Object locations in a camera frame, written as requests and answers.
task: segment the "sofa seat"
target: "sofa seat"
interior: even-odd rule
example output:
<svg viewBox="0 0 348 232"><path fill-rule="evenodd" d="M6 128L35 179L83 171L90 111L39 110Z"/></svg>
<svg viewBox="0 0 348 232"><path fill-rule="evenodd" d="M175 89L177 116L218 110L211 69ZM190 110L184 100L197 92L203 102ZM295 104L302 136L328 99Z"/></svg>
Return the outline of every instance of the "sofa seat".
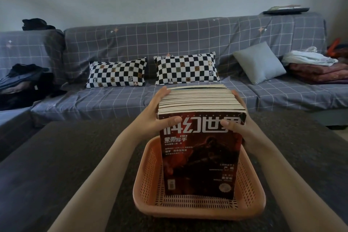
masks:
<svg viewBox="0 0 348 232"><path fill-rule="evenodd" d="M257 110L301 109L318 111L347 107L348 98L337 100L336 97L347 97L340 91L340 85L309 85L298 79L283 75L264 81L258 85L248 84L248 87L258 96Z"/></svg>
<svg viewBox="0 0 348 232"><path fill-rule="evenodd" d="M163 85L155 85L156 80L148 80L146 82L146 94L144 96L145 106L148 106L154 94L163 87ZM257 95L247 86L245 83L250 83L243 77L225 77L219 82L193 82L193 83L182 83L182 84L170 84L168 88L179 87L179 86L190 86L190 85L205 85L205 84L224 84L230 90L236 90L239 92L243 100L245 101L248 110L250 112L256 111L256 105L258 102Z"/></svg>
<svg viewBox="0 0 348 232"><path fill-rule="evenodd" d="M0 111L0 161L38 131L29 110L30 107Z"/></svg>
<svg viewBox="0 0 348 232"><path fill-rule="evenodd" d="M41 127L58 120L100 120L137 116L144 109L144 86L84 89L73 84L62 96L46 98L31 110L35 125Z"/></svg>

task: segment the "dark tabletop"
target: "dark tabletop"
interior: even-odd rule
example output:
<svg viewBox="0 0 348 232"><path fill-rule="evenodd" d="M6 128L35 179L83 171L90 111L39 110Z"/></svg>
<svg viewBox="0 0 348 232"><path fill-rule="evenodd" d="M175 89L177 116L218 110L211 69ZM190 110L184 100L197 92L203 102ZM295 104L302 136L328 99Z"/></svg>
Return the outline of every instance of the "dark tabletop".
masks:
<svg viewBox="0 0 348 232"><path fill-rule="evenodd" d="M289 163L348 223L348 142L302 111L252 113ZM0 164L0 231L46 231L132 118L52 122ZM289 231L255 158L267 197L261 216L211 221L140 213L132 189L146 142L135 150L106 231Z"/></svg>

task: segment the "orange object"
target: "orange object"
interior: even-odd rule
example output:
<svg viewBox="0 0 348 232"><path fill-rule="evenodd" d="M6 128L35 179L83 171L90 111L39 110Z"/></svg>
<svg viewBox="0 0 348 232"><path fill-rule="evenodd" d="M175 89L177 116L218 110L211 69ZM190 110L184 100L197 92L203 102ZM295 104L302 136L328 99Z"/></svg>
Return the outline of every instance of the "orange object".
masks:
<svg viewBox="0 0 348 232"><path fill-rule="evenodd" d="M264 190L243 147L233 200L198 195L166 196L159 136L145 147L133 199L139 211L146 215L173 218L243 220L260 215L266 205Z"/></svg>
<svg viewBox="0 0 348 232"><path fill-rule="evenodd" d="M334 52L334 50L337 47L337 45L340 44L340 41L341 41L340 38L337 38L333 41L333 43L330 45L330 47L328 48L328 51L326 53L328 56L335 58L336 53Z"/></svg>

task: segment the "black and white checkered pillow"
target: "black and white checkered pillow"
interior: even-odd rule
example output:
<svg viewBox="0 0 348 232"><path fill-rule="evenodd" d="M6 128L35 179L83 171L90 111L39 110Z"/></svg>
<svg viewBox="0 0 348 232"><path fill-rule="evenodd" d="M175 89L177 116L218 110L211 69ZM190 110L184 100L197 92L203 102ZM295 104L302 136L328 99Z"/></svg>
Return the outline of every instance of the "black and white checkered pillow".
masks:
<svg viewBox="0 0 348 232"><path fill-rule="evenodd" d="M220 81L215 68L215 52L185 55L156 56L156 84L190 83L195 81Z"/></svg>
<svg viewBox="0 0 348 232"><path fill-rule="evenodd" d="M142 86L146 58L122 63L89 63L89 78L86 88L110 86Z"/></svg>

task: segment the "white folded cloth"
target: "white folded cloth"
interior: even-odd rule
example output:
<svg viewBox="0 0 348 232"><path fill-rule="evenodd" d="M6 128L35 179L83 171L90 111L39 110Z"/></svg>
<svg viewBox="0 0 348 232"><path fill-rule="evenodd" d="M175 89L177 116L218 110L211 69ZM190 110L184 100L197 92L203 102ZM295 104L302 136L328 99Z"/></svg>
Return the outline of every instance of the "white folded cloth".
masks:
<svg viewBox="0 0 348 232"><path fill-rule="evenodd" d="M303 51L290 51L286 53L281 60L284 66L290 63L312 64L321 66L331 66L337 63L337 59L326 57L323 54L317 53L315 47L309 47Z"/></svg>

